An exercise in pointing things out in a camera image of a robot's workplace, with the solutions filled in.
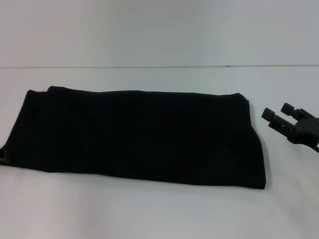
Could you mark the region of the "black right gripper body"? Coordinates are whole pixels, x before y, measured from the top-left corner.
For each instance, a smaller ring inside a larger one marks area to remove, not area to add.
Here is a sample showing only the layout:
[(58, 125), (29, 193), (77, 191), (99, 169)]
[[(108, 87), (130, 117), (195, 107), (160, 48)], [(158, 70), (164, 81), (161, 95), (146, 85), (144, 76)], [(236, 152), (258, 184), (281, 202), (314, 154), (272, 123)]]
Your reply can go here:
[(304, 109), (294, 110), (292, 116), (297, 120), (292, 143), (303, 144), (319, 152), (319, 119)]

